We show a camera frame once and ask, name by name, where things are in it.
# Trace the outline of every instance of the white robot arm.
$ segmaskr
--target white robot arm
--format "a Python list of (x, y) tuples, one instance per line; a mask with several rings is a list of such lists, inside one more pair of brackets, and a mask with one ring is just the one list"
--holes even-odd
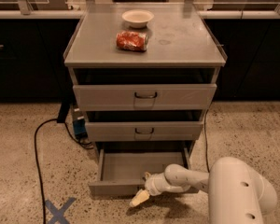
[(243, 161), (226, 157), (213, 165), (210, 173), (169, 165), (164, 173), (146, 173), (145, 190), (131, 200), (137, 206), (165, 191), (185, 192), (190, 187), (208, 193), (211, 224), (262, 224), (262, 214), (277, 206), (273, 185)]

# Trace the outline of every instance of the speckled floor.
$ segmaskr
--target speckled floor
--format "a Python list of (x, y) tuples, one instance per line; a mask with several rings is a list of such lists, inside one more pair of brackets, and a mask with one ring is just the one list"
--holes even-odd
[[(59, 104), (0, 104), (0, 223), (42, 223), (34, 133), (40, 123), (56, 118), (59, 108)], [(214, 102), (206, 130), (210, 165), (233, 156), (273, 183), (279, 203), (264, 220), (280, 224), (280, 102)], [(72, 141), (63, 124), (45, 124), (37, 146), (46, 200), (57, 210), (63, 207), (69, 223), (208, 223), (208, 199), (201, 192), (159, 196), (134, 209), (129, 208), (130, 199), (93, 200), (89, 183), (97, 172), (94, 151)], [(206, 170), (204, 154), (202, 133), (190, 158), (193, 169)], [(70, 198), (73, 202), (65, 208)], [(47, 221), (55, 223), (46, 210)]]

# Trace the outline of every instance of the white cabinet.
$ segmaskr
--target white cabinet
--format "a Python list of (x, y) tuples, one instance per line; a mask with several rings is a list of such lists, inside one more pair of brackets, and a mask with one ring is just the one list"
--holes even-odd
[[(116, 33), (130, 29), (121, 14), (134, 8), (155, 15), (141, 30), (149, 37), (146, 52), (116, 48)], [(190, 168), (224, 63), (191, 5), (90, 6), (65, 64), (98, 156), (91, 195), (134, 195), (145, 171), (161, 173), (171, 163)]]

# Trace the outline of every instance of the white bowl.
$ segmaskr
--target white bowl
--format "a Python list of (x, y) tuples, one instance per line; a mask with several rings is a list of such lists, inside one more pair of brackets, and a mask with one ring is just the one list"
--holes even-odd
[(154, 15), (146, 10), (130, 10), (122, 14), (122, 18), (129, 23), (132, 28), (144, 28), (153, 19)]

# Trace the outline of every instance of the black cable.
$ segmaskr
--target black cable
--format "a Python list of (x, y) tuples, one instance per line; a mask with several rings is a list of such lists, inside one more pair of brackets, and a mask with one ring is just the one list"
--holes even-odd
[(209, 173), (210, 168), (208, 164), (208, 142), (207, 142), (207, 134), (206, 134), (206, 117), (207, 117), (208, 110), (209, 109), (206, 110), (204, 116), (204, 137), (205, 137), (205, 162), (206, 162), (207, 172)]
[(37, 154), (37, 144), (36, 144), (36, 137), (38, 130), (46, 123), (57, 121), (57, 119), (49, 119), (43, 123), (41, 123), (36, 131), (35, 131), (35, 160), (36, 160), (36, 167), (38, 172), (38, 178), (39, 178), (39, 186), (40, 186), (40, 193), (41, 193), (41, 200), (42, 200), (42, 207), (43, 207), (43, 223), (46, 224), (46, 200), (45, 200), (45, 193), (44, 193), (44, 187), (43, 187), (43, 178), (40, 172), (40, 165), (38, 160), (38, 154)]
[[(41, 200), (42, 200), (42, 207), (43, 207), (43, 223), (46, 224), (46, 200), (45, 200), (45, 192), (44, 192), (44, 186), (43, 186), (43, 178), (41, 175), (41, 171), (40, 171), (40, 165), (39, 165), (39, 160), (38, 160), (38, 152), (37, 152), (37, 142), (36, 142), (36, 138), (37, 138), (37, 133), (39, 131), (39, 129), (46, 123), (52, 122), (52, 121), (58, 121), (58, 119), (49, 119), (47, 121), (44, 121), (43, 123), (41, 123), (36, 131), (35, 131), (35, 161), (36, 161), (36, 168), (37, 168), (37, 172), (38, 172), (38, 178), (39, 178), (39, 186), (40, 186), (40, 194), (41, 194)], [(93, 149), (93, 146), (89, 147), (89, 145), (91, 145), (91, 142), (89, 143), (81, 143), (80, 141), (76, 140), (73, 135), (70, 133), (67, 123), (64, 123), (65, 128), (69, 134), (69, 136), (77, 143), (79, 144), (81, 147), (85, 148), (85, 149)]]

